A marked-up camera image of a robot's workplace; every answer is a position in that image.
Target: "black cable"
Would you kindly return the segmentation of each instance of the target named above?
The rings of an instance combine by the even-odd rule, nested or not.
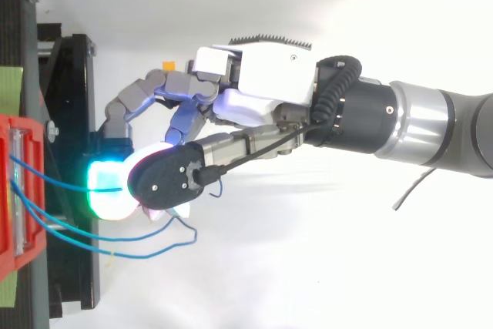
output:
[[[404,201],[406,200],[406,198],[409,196],[409,194],[412,193],[412,191],[414,190],[414,188],[416,186],[418,186],[424,179],[426,179],[428,176],[431,175],[431,173],[433,173],[436,169],[429,169],[428,171],[426,171],[425,173],[422,173],[421,176],[419,177],[419,179],[417,179],[414,184],[411,186],[411,188],[409,188],[406,193],[404,193],[404,195],[398,200],[398,202],[396,204],[394,204],[394,206],[392,207],[394,209],[394,211],[397,211],[401,208],[402,206],[402,203],[404,203]]]
[[[251,153],[243,158],[237,159],[229,165],[212,165],[206,167],[205,169],[197,170],[194,174],[196,182],[202,186],[211,184],[217,181],[222,175],[225,175],[228,171],[235,169],[253,159],[259,158],[272,150],[275,150],[279,146],[282,146],[284,143],[289,142],[299,135],[306,134],[313,129],[319,129],[324,125],[331,125],[330,120],[336,112],[340,99],[344,97],[346,91],[360,77],[362,67],[360,61],[354,57],[345,55],[326,58],[317,63],[317,67],[321,65],[333,65],[335,67],[339,67],[341,63],[343,66],[340,67],[340,72],[332,78],[330,84],[323,87],[317,97],[317,102],[315,103],[314,110],[312,112],[312,119],[315,124],[298,129],[291,134],[286,135],[284,138],[277,140],[275,143],[272,143],[255,153]]]
[[[340,99],[344,97],[346,91],[361,75],[360,61],[347,55],[322,59],[317,63],[317,67],[322,65],[338,67],[340,63],[344,64],[340,72],[332,78],[329,84],[325,85],[317,97],[311,114],[312,120],[316,123],[329,123],[337,110]]]
[[[296,138],[299,135],[305,134],[309,132],[310,130],[316,129],[319,126],[305,126],[302,127],[301,129],[298,129],[296,131],[293,131],[291,134],[286,135],[284,138],[277,140],[276,142],[270,144],[269,146],[266,146],[265,148],[262,148],[261,150],[258,150],[254,153],[248,154],[245,157],[242,157],[240,159],[237,159],[236,161],[233,161],[229,165],[224,165],[221,166],[224,170],[224,173],[237,168],[238,166],[243,165],[244,163],[247,163],[251,161],[252,159],[259,158],[260,156],[263,156],[264,154],[267,154],[271,150],[276,149],[279,146],[282,146],[284,143],[289,142],[293,138]]]

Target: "red box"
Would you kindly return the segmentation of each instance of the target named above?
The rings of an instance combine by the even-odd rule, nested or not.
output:
[[[46,247],[45,230],[25,212],[24,252],[15,256],[12,225],[12,205],[10,187],[9,130],[23,131],[24,162],[44,172],[43,125],[24,117],[0,115],[0,280],[10,272],[18,270],[32,261]],[[34,204],[45,209],[45,184],[43,179],[23,170],[24,194]]]

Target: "silver metal cylinder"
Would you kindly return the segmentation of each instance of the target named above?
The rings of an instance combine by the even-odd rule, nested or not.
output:
[[[422,165],[440,149],[447,132],[448,108],[442,93],[404,82],[391,82],[397,99],[397,122],[375,156]]]

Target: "green led light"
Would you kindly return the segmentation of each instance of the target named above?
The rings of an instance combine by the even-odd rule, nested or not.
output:
[[[121,220],[128,217],[139,205],[126,185],[127,166],[118,161],[94,161],[87,171],[90,189],[122,188],[121,192],[88,193],[89,206],[97,217],[104,220]]]

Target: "white wall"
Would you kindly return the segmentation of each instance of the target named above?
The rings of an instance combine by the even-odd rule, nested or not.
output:
[[[349,54],[364,75],[467,94],[493,90],[493,0],[43,0],[39,20],[98,44],[96,117],[125,85],[197,47],[258,32]],[[139,117],[135,143],[159,140],[169,113]],[[193,203],[199,242],[149,261],[102,258],[102,300],[64,328],[491,327],[491,182],[372,156],[302,147],[225,176]],[[154,230],[139,214],[107,235]],[[155,250],[189,237],[178,225]]]

